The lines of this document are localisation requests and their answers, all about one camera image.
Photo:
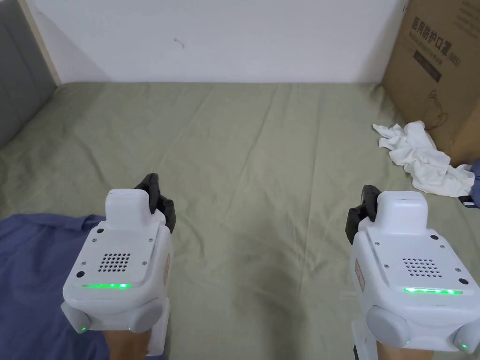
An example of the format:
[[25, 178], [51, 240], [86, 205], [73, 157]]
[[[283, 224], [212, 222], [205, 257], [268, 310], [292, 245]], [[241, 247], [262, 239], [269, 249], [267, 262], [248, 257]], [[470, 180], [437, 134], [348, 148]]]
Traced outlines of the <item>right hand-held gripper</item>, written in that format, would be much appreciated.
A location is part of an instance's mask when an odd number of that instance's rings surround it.
[[480, 341], [480, 288], [448, 241], [428, 228], [419, 192], [364, 185], [345, 233], [362, 320], [352, 322], [357, 360], [395, 348], [472, 354]]

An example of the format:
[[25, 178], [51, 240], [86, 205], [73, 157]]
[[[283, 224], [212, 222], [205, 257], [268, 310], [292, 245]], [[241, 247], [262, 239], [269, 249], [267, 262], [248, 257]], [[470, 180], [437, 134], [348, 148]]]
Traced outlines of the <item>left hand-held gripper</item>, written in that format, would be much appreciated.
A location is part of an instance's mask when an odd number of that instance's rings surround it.
[[159, 175], [114, 189], [63, 286], [62, 312], [77, 333], [151, 332], [148, 355], [164, 353], [176, 216]]

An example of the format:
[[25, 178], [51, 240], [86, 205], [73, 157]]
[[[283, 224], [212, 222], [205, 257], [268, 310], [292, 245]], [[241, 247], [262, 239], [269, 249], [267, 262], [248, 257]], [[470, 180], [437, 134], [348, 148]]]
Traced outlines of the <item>person's right hand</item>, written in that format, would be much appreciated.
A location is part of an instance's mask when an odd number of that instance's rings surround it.
[[376, 342], [377, 357], [379, 360], [432, 360], [433, 351], [395, 348]]

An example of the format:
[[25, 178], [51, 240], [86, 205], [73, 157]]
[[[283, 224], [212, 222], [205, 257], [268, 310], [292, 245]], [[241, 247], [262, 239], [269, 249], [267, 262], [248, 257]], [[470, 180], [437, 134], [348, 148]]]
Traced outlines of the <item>person's left hand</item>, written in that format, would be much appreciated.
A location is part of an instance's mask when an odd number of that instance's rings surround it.
[[110, 360], [144, 360], [149, 353], [151, 330], [142, 333], [104, 331]]

